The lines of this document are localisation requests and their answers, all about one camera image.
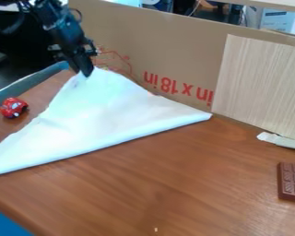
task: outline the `toy car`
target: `toy car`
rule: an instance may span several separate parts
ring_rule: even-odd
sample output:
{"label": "toy car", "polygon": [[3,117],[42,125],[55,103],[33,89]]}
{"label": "toy car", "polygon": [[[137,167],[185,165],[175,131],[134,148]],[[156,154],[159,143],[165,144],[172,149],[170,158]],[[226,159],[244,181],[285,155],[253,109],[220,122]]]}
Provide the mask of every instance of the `toy car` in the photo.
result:
{"label": "toy car", "polygon": [[6,118],[16,118],[19,117],[20,114],[22,114],[24,111],[28,109],[29,105],[23,101],[16,98],[9,98],[6,99],[1,108],[0,112],[6,117]]}

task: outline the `wooden table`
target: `wooden table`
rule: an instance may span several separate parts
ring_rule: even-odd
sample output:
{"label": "wooden table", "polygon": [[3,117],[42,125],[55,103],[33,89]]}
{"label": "wooden table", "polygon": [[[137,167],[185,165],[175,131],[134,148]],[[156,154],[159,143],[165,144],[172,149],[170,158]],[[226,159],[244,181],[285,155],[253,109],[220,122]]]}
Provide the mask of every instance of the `wooden table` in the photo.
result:
{"label": "wooden table", "polygon": [[[0,141],[42,112],[70,76],[20,96],[31,109],[13,121],[0,115]],[[295,150],[258,141],[260,131],[214,117],[4,174],[0,210],[36,235],[295,236],[295,204],[277,199],[276,176]]]}

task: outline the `light wood panel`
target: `light wood panel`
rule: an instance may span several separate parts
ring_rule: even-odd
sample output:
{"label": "light wood panel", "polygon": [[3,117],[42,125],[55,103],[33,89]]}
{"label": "light wood panel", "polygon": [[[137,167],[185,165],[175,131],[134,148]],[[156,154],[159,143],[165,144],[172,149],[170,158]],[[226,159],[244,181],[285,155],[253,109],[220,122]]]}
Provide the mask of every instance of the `light wood panel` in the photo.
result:
{"label": "light wood panel", "polygon": [[[0,141],[43,111],[70,76],[20,96],[31,110],[11,122],[0,115]],[[257,140],[260,132],[214,117],[5,174],[0,210],[35,235],[295,236],[295,204],[277,199],[276,175],[295,150]]]}
{"label": "light wood panel", "polygon": [[295,139],[295,47],[229,36],[213,112]]}

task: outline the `white paper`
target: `white paper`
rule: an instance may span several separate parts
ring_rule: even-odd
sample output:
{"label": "white paper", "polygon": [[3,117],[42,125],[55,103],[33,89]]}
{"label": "white paper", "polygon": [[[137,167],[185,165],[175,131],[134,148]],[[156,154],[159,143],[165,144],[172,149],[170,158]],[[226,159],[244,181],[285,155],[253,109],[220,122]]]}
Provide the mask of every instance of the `white paper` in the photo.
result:
{"label": "white paper", "polygon": [[48,109],[0,144],[0,174],[67,159],[208,120],[210,113],[150,94],[95,68],[72,77]]}
{"label": "white paper", "polygon": [[278,136],[276,134],[269,134],[267,132],[263,132],[257,136],[259,140],[275,144],[277,146],[281,146],[284,148],[293,148],[295,149],[295,140],[290,139],[283,136]]}

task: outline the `brown chocolate bar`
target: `brown chocolate bar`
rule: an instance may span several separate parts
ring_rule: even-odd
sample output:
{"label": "brown chocolate bar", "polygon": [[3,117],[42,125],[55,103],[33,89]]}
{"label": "brown chocolate bar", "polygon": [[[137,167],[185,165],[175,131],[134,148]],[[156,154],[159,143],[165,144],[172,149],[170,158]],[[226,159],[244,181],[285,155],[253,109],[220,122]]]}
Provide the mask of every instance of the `brown chocolate bar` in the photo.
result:
{"label": "brown chocolate bar", "polygon": [[278,198],[295,202],[295,164],[277,165],[277,189]]}

